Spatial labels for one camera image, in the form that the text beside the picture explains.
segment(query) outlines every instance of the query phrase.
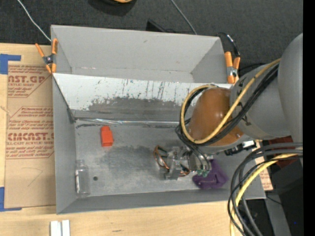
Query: blue tape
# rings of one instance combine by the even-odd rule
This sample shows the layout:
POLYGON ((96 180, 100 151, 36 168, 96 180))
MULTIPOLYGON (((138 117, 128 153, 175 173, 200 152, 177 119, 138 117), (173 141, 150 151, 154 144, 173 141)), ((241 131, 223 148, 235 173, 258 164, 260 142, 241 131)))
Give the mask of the blue tape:
POLYGON ((0 187, 0 212, 10 210, 21 210, 22 208, 8 208, 4 209, 4 187, 0 187))
POLYGON ((0 74, 8 74, 9 61, 21 61, 21 55, 0 54, 0 74))

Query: white plastic piece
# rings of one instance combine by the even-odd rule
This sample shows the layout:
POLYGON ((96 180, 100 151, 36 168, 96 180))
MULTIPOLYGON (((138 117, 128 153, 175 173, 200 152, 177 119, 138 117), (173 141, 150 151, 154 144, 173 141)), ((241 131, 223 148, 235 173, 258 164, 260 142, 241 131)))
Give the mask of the white plastic piece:
POLYGON ((70 236, 70 221, 51 221, 50 236, 70 236))

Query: cardboard sheet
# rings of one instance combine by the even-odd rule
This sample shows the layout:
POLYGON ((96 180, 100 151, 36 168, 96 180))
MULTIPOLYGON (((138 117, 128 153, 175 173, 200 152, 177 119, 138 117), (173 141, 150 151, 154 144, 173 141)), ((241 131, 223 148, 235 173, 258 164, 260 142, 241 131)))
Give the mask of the cardboard sheet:
POLYGON ((7 75, 4 206, 54 205, 52 77, 34 45, 0 44, 0 53, 22 56, 7 75))

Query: yellow cable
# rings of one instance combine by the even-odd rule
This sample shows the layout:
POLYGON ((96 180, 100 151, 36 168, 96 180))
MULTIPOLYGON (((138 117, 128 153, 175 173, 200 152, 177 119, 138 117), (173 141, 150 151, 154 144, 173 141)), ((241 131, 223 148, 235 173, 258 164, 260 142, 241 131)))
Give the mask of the yellow cable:
POLYGON ((277 59, 273 62, 271 62, 270 64, 268 64, 267 66, 265 66, 263 69, 261 69, 248 83, 247 85, 244 87, 244 89, 242 90, 242 92, 240 93, 240 95, 236 98, 234 104, 232 105, 232 107, 229 109, 229 111, 226 113, 225 117, 222 119, 222 121, 220 122, 220 124, 217 126, 217 128, 210 134, 208 135, 206 138, 201 139, 201 140, 196 140, 194 139, 188 132, 187 129, 185 127, 185 120, 184 120, 184 112, 185 112, 185 107, 187 104, 187 101, 189 100, 189 98, 192 96, 193 93, 195 93, 197 90, 202 89, 202 88, 206 88, 209 87, 209 85, 204 85, 204 86, 200 86, 195 88, 194 90, 192 90, 188 96, 186 97, 185 101, 183 102, 182 105, 182 109, 181 109, 181 127, 183 130, 184 135, 193 143, 195 144, 203 144, 207 141, 209 141, 211 138, 213 138, 223 127, 223 125, 227 122, 228 118, 231 116, 231 114, 233 113, 234 109, 237 107, 237 105, 239 104, 239 102, 241 101, 241 99, 243 98, 243 96, 245 95, 245 93, 248 91, 248 89, 250 88, 250 86, 254 83, 254 81, 261 76, 265 71, 267 71, 270 67, 276 65, 277 63, 280 62, 280 59, 277 59))
MULTIPOLYGON (((271 162, 267 162, 264 163, 262 165, 260 165, 250 176, 249 178, 245 181, 244 185, 242 186, 242 188, 240 189, 240 191, 238 192, 238 194, 236 195, 235 198, 235 202, 236 202, 236 206, 238 206, 244 192, 247 190, 248 186, 251 184, 251 182, 266 168, 268 168, 270 165, 274 164, 277 162, 277 159, 282 159, 282 158, 287 158, 287 157, 291 157, 291 156, 296 156, 297 154, 281 154, 278 156, 275 156, 273 158, 273 160, 275 161, 271 161, 271 162)), ((235 211, 234 209, 232 209, 232 217, 234 219, 235 217, 235 211)), ((234 232, 234 224, 232 221, 230 221, 230 234, 231 236, 235 236, 235 232, 234 232)))

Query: purple object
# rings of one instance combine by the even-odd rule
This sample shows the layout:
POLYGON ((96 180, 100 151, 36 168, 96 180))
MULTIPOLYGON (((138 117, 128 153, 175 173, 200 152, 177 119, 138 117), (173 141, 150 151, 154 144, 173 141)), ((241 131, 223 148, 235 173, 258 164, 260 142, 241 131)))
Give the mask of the purple object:
POLYGON ((212 168, 206 177, 198 175, 192 177, 192 181, 201 189, 218 189, 228 181, 228 176, 221 169, 217 160, 213 159, 210 163, 212 168))

